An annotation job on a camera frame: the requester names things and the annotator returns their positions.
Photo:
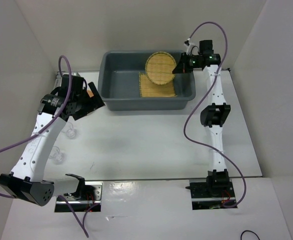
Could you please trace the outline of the yellow round woven plate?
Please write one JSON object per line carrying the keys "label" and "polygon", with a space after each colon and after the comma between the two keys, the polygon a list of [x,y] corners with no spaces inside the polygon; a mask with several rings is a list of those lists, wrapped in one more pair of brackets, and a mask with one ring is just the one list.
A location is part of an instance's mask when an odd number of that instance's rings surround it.
{"label": "yellow round woven plate", "polygon": [[172,73],[177,66],[176,60],[168,52],[158,51],[149,56],[145,63],[147,78],[155,85],[164,86],[173,81]]}

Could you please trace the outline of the square bamboo mat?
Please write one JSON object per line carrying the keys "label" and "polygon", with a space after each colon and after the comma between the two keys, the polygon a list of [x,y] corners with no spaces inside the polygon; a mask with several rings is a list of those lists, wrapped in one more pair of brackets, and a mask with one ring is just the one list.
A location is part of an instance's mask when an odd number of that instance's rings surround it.
{"label": "square bamboo mat", "polygon": [[173,98],[177,96],[173,82],[157,85],[152,83],[144,73],[139,73],[139,95],[142,98]]}

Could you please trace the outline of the clear glass cup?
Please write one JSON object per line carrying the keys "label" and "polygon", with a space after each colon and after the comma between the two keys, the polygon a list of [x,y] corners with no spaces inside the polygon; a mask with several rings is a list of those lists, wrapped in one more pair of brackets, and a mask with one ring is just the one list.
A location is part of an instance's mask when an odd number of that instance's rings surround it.
{"label": "clear glass cup", "polygon": [[64,155],[57,146],[53,146],[49,154],[49,159],[51,159],[55,164],[59,165],[63,163]]}
{"label": "clear glass cup", "polygon": [[69,139],[74,139],[77,135],[77,131],[71,122],[67,122],[61,132]]}

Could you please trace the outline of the orange round woven plate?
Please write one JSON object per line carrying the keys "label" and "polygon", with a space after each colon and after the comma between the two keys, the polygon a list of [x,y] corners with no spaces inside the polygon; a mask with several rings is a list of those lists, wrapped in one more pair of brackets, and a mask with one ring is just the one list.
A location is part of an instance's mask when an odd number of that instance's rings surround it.
{"label": "orange round woven plate", "polygon": [[87,93],[88,93],[90,98],[92,98],[94,96],[94,94],[93,94],[93,92],[91,90],[88,90]]}

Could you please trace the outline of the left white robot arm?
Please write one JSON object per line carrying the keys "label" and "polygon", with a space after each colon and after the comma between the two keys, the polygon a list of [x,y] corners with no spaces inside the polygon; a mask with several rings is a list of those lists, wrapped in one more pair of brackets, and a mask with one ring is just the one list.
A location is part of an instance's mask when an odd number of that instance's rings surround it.
{"label": "left white robot arm", "polygon": [[52,197],[70,196],[84,200],[94,195],[95,188],[85,178],[68,173],[64,179],[44,180],[49,155],[58,135],[69,118],[79,120],[105,104],[93,82],[83,77],[64,74],[61,85],[46,94],[40,102],[30,140],[9,174],[0,175],[0,186],[13,198],[38,206]]}

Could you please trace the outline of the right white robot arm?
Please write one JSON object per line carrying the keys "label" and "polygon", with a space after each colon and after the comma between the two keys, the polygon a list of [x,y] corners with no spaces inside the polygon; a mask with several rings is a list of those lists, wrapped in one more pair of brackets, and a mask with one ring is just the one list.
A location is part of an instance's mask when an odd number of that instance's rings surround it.
{"label": "right white robot arm", "polygon": [[231,186],[231,181],[224,157],[221,155],[224,151],[223,147],[223,125],[226,122],[231,106],[227,104],[223,94],[221,80],[221,57],[218,53],[214,53],[212,40],[201,40],[199,42],[198,54],[192,54],[192,46],[189,42],[188,51],[181,54],[180,60],[173,69],[173,74],[188,74],[194,69],[202,69],[205,76],[208,93],[207,106],[200,113],[200,123],[207,132],[212,146],[209,150],[208,176],[206,183],[199,185],[191,183],[188,189],[199,191],[203,189],[205,197],[217,198],[222,195],[225,190]]}

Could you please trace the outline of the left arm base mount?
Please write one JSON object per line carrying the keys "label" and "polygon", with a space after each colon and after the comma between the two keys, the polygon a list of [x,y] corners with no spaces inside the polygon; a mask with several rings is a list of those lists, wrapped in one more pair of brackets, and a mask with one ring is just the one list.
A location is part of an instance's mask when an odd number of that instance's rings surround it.
{"label": "left arm base mount", "polygon": [[101,200],[102,200],[102,190],[103,182],[102,181],[85,181],[84,193],[81,193],[81,196],[75,197],[73,192],[76,191],[78,186],[78,180],[56,180],[54,186],[56,187],[53,192],[53,196],[56,197],[55,200],[55,213],[70,213],[71,210],[67,206],[66,202],[58,196],[62,196],[69,202],[72,206],[72,209],[76,213],[84,213],[90,207],[92,207],[90,212],[100,212],[101,211]]}

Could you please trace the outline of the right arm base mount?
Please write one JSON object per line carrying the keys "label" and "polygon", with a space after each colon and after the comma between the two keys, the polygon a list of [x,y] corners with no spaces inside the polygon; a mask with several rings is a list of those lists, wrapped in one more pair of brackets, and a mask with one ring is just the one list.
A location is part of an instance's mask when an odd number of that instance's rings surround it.
{"label": "right arm base mount", "polygon": [[225,209],[224,203],[234,205],[237,203],[233,184],[230,181],[226,186],[209,188],[204,179],[190,179],[185,187],[190,191],[192,210]]}

